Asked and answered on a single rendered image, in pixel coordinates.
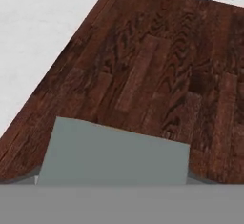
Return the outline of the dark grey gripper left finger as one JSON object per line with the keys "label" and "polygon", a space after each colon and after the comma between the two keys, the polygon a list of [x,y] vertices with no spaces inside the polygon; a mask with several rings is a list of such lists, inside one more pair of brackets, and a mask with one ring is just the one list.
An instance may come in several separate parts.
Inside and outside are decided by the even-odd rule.
{"label": "dark grey gripper left finger", "polygon": [[31,170],[29,173],[19,176],[15,179],[6,181],[6,184],[27,184],[27,185],[34,185],[35,184],[35,177],[39,175],[41,167],[38,166],[35,169]]}

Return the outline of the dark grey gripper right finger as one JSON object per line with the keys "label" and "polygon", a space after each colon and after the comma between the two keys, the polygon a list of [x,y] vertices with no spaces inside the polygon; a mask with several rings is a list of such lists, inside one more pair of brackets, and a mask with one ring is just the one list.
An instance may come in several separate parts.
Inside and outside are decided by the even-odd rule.
{"label": "dark grey gripper right finger", "polygon": [[191,170],[188,170],[187,176],[187,183],[188,184],[201,184],[201,185],[218,185],[218,182],[212,181],[207,178],[202,178],[194,174]]}

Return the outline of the grey block sponge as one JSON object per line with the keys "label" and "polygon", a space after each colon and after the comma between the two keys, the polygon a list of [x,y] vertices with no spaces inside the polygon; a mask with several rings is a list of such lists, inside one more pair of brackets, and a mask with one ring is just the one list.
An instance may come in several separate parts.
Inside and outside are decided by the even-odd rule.
{"label": "grey block sponge", "polygon": [[184,184],[190,146],[58,117],[38,177],[40,185]]}

